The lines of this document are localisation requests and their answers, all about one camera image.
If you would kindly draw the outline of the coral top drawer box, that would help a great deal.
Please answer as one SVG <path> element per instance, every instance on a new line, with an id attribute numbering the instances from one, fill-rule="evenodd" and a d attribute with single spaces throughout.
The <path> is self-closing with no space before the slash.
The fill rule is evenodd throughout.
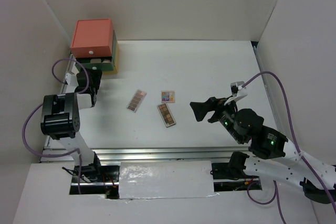
<path id="1" fill-rule="evenodd" d="M 110 18 L 77 20 L 70 50 L 76 58 L 109 57 L 113 31 Z"/>

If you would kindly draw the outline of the bare peach makeup puff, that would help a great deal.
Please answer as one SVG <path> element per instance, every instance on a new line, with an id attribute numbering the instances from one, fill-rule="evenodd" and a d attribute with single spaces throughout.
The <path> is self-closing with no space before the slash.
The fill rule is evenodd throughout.
<path id="1" fill-rule="evenodd" d="M 101 63 L 102 61 L 101 61 L 100 58 L 92 58 L 92 59 L 90 60 L 90 62 L 91 62 L 91 63 Z"/>

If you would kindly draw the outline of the green drawer box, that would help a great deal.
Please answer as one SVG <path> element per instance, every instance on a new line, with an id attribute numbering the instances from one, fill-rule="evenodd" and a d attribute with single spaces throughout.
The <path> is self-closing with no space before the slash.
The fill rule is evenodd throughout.
<path id="1" fill-rule="evenodd" d="M 112 55 L 98 58 L 76 58 L 87 69 L 98 69 L 103 74 L 117 74 L 119 69 L 119 44 L 113 32 Z"/>

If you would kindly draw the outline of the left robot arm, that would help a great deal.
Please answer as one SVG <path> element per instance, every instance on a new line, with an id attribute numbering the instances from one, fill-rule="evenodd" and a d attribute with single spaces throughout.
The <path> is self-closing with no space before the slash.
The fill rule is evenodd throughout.
<path id="1" fill-rule="evenodd" d="M 80 110 L 96 105 L 102 71 L 81 70 L 69 79 L 76 80 L 72 93 L 46 95 L 43 99 L 40 128 L 43 134 L 58 141 L 75 162 L 74 174 L 81 174 L 90 182 L 102 179 L 103 168 L 97 154 L 80 134 Z"/>

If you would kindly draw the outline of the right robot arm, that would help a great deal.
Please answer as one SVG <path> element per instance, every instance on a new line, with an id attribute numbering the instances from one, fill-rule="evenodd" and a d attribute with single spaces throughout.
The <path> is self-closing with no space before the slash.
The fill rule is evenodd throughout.
<path id="1" fill-rule="evenodd" d="M 249 144 L 249 153 L 232 153 L 226 170 L 233 177 L 265 176 L 302 189 L 312 201 L 335 202 L 335 166 L 299 153 L 295 144 L 279 131 L 264 125 L 264 118 L 252 109 L 238 109 L 235 102 L 211 97 L 191 102 L 198 122 L 208 112 L 209 123 L 220 123 L 238 144 Z"/>

